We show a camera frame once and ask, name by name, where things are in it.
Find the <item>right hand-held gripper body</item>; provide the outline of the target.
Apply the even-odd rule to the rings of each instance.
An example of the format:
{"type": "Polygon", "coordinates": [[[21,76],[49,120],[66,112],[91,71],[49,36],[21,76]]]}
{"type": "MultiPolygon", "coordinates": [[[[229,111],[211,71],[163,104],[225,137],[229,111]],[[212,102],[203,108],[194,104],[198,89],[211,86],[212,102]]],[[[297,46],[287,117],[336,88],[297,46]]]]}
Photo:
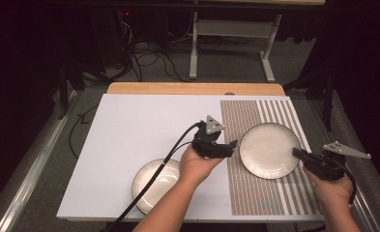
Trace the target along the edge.
{"type": "Polygon", "coordinates": [[[307,170],[326,181],[339,180],[347,173],[345,168],[346,157],[371,158],[370,154],[343,145],[338,141],[324,145],[323,149],[324,151],[319,155],[302,150],[302,162],[307,170]]]}

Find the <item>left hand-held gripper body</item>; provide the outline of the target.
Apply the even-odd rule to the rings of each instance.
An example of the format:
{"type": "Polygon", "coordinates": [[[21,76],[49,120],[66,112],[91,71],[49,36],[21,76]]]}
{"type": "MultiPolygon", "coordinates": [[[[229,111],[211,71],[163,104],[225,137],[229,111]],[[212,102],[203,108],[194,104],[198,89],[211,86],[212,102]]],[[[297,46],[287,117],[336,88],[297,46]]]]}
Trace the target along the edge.
{"type": "Polygon", "coordinates": [[[197,124],[198,131],[191,142],[192,148],[203,158],[224,159],[231,158],[234,149],[229,144],[218,144],[217,140],[225,126],[208,115],[206,121],[197,124]]]}

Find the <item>white plate with dark rim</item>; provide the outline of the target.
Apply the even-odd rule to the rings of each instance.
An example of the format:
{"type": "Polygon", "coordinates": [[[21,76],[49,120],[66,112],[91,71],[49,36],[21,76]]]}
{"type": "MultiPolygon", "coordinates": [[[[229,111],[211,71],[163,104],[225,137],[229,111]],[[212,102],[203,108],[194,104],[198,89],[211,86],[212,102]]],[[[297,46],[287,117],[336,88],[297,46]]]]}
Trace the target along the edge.
{"type": "MultiPolygon", "coordinates": [[[[132,198],[135,198],[149,183],[160,165],[163,164],[163,159],[154,159],[146,163],[135,175],[132,182],[132,198]]],[[[158,201],[176,184],[180,172],[180,163],[171,159],[157,176],[154,183],[141,196],[135,206],[138,210],[147,215],[158,201]]]]}
{"type": "Polygon", "coordinates": [[[263,179],[279,179],[290,174],[299,160],[293,149],[301,148],[297,135],[277,123],[263,123],[249,129],[242,137],[239,154],[245,168],[263,179]]]}

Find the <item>person's left hand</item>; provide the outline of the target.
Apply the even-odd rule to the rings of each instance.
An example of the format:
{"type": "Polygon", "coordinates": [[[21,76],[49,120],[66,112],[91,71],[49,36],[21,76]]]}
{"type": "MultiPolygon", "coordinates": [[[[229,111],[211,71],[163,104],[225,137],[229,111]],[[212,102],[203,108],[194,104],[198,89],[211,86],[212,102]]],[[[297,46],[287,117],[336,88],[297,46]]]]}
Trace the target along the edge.
{"type": "Polygon", "coordinates": [[[178,182],[186,187],[196,189],[221,162],[222,159],[201,157],[189,145],[180,159],[180,177],[178,182]]]}

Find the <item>person's right hand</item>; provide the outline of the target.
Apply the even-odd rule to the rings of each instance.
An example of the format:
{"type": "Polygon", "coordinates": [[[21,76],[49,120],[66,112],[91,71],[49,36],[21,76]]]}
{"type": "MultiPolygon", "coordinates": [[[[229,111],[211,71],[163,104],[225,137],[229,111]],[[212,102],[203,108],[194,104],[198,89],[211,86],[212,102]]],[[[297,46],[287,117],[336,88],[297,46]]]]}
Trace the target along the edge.
{"type": "Polygon", "coordinates": [[[324,215],[337,216],[350,212],[349,199],[353,188],[346,177],[337,181],[325,181],[305,167],[303,171],[314,183],[314,193],[324,215]]]}

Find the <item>striped brown and white placemat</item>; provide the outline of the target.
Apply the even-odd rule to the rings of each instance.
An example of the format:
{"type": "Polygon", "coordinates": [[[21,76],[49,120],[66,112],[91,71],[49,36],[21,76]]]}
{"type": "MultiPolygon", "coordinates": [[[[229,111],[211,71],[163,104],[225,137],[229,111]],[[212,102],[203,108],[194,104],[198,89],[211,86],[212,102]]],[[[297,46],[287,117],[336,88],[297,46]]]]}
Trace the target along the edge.
{"type": "MultiPolygon", "coordinates": [[[[224,140],[240,140],[252,127],[278,123],[291,129],[309,150],[292,101],[284,98],[235,100],[220,103],[224,140]]],[[[312,183],[297,162],[287,175],[264,179],[244,166],[239,153],[227,160],[231,209],[234,216],[279,217],[282,220],[321,220],[312,183]]]]}

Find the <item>wooden table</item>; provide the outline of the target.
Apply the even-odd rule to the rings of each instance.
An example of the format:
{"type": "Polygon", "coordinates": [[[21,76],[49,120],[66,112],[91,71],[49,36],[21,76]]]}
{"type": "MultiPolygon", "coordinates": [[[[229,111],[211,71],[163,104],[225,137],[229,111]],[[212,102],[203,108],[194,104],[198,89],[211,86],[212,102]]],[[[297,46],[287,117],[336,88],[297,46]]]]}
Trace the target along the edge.
{"type": "Polygon", "coordinates": [[[115,82],[108,94],[284,96],[275,83],[115,82]]]}

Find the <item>black metal stand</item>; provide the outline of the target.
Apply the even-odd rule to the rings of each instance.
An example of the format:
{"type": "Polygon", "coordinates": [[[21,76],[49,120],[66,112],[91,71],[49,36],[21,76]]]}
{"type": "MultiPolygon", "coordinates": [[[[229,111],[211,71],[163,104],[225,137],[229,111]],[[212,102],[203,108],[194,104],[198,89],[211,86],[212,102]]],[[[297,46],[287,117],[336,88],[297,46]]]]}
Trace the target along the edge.
{"type": "Polygon", "coordinates": [[[307,87],[306,97],[308,100],[323,99],[322,120],[328,131],[332,130],[331,114],[333,109],[335,74],[328,71],[316,71],[304,75],[282,86],[287,92],[294,88],[307,87]]]}
{"type": "Polygon", "coordinates": [[[64,118],[69,109],[70,97],[68,85],[71,85],[75,91],[83,91],[85,89],[81,67],[72,59],[65,60],[59,70],[59,120],[64,118]]]}

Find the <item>white board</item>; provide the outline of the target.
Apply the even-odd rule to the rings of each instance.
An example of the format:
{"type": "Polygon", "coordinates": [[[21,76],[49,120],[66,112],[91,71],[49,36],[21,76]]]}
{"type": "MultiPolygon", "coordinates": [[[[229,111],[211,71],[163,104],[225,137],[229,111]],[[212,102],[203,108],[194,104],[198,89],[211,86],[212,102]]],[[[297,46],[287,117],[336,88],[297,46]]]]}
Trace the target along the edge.
{"type": "MultiPolygon", "coordinates": [[[[146,163],[165,158],[177,141],[192,140],[191,125],[208,115],[221,122],[222,101],[268,98],[284,97],[104,95],[57,216],[68,220],[112,221],[118,216],[140,220],[142,213],[132,205],[132,182],[146,163]]],[[[227,160],[196,191],[187,221],[313,222],[234,216],[227,160]]]]}

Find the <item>white-framed desk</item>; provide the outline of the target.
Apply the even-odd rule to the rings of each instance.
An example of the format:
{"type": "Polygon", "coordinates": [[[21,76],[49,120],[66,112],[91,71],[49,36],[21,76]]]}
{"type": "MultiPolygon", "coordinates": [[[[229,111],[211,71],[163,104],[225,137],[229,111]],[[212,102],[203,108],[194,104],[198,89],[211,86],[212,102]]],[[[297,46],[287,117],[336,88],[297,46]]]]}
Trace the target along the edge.
{"type": "MultiPolygon", "coordinates": [[[[202,3],[243,4],[252,7],[312,7],[323,6],[326,0],[191,0],[196,6],[202,3]]],[[[269,56],[278,33],[283,13],[275,13],[269,19],[199,19],[198,12],[192,14],[192,45],[190,54],[189,78],[195,80],[198,71],[198,38],[200,36],[218,36],[235,38],[265,39],[267,45],[258,55],[266,80],[275,82],[269,56]]]]}

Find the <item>black device with red light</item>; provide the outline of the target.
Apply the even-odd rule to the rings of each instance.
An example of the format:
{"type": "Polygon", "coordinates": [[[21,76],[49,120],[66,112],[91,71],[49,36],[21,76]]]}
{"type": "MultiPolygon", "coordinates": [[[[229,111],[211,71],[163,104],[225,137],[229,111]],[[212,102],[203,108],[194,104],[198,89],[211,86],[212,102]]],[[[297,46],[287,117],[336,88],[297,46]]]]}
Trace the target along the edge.
{"type": "Polygon", "coordinates": [[[103,64],[121,69],[132,56],[132,29],[115,10],[98,9],[90,12],[103,64]]]}

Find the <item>aluminium floor rail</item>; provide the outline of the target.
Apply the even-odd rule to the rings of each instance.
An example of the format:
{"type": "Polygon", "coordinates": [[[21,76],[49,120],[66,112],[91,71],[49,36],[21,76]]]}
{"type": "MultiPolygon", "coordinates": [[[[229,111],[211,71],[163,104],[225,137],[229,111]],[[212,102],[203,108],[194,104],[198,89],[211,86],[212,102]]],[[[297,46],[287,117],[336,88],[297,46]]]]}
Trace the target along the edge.
{"type": "Polygon", "coordinates": [[[34,192],[55,144],[69,120],[69,113],[77,104],[80,95],[80,91],[70,91],[69,107],[64,115],[61,115],[59,96],[54,95],[56,106],[52,114],[0,194],[0,232],[13,231],[15,223],[34,192]]]}
{"type": "MultiPolygon", "coordinates": [[[[322,134],[327,142],[338,141],[358,151],[364,151],[355,130],[347,118],[347,114],[340,100],[333,100],[331,113],[331,128],[328,129],[323,121],[323,106],[321,101],[307,100],[309,108],[314,115],[316,124],[321,127],[322,134]]],[[[380,225],[376,215],[368,202],[366,194],[370,177],[373,176],[373,164],[369,159],[347,158],[347,168],[352,172],[357,182],[357,193],[354,200],[355,220],[361,225],[364,232],[380,232],[380,225]]]]}

